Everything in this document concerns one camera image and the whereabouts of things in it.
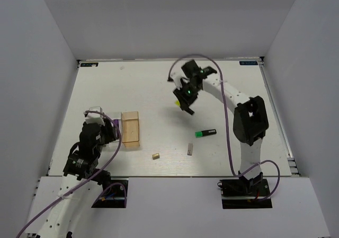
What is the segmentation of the purple capped highlighter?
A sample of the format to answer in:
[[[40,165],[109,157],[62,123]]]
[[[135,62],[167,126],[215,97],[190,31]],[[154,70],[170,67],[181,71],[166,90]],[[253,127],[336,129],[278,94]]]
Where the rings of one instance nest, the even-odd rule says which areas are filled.
[[[113,124],[118,127],[119,126],[119,120],[118,119],[114,119],[113,120]]]

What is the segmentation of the green capped highlighter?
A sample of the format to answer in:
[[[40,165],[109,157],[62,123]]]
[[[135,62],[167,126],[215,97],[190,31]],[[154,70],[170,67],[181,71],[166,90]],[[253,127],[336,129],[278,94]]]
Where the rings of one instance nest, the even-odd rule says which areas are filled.
[[[217,131],[215,129],[207,129],[207,130],[196,131],[194,135],[196,138],[201,138],[201,137],[215,135],[216,133]]]

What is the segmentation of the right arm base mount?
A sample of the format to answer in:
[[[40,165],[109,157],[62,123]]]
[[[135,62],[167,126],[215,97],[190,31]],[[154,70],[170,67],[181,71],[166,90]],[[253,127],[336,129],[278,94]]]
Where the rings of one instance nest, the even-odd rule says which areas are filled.
[[[217,183],[221,192],[223,209],[269,209],[273,208],[271,198],[263,200],[270,194],[267,179],[247,191],[238,179],[224,179]]]

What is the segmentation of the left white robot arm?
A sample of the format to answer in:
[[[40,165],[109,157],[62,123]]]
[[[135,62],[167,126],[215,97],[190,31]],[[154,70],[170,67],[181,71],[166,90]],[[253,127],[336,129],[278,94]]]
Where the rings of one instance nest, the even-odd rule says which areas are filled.
[[[68,154],[58,198],[37,237],[72,237],[71,226],[79,220],[89,182],[94,181],[93,187],[100,195],[111,191],[110,173],[97,166],[103,147],[116,140],[121,140],[118,120],[86,117],[79,140]]]

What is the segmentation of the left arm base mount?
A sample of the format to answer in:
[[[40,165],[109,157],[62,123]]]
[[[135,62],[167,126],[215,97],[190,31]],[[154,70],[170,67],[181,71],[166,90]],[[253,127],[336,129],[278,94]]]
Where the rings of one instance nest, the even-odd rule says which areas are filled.
[[[129,179],[111,179],[103,185],[103,191],[94,201],[92,208],[126,208],[128,185]]]

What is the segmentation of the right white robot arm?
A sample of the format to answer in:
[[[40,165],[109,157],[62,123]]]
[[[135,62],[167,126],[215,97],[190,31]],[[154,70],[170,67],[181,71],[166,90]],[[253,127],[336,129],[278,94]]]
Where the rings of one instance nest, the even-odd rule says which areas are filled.
[[[240,191],[246,195],[258,189],[263,179],[261,170],[261,145],[269,128],[267,111],[262,97],[250,97],[222,79],[212,80],[210,75],[220,69],[210,66],[201,68],[195,60],[187,61],[181,67],[184,76],[173,79],[174,95],[181,110],[194,114],[190,106],[200,91],[214,96],[224,105],[225,112],[233,114],[233,133],[240,142],[240,168],[235,177],[239,178]]]

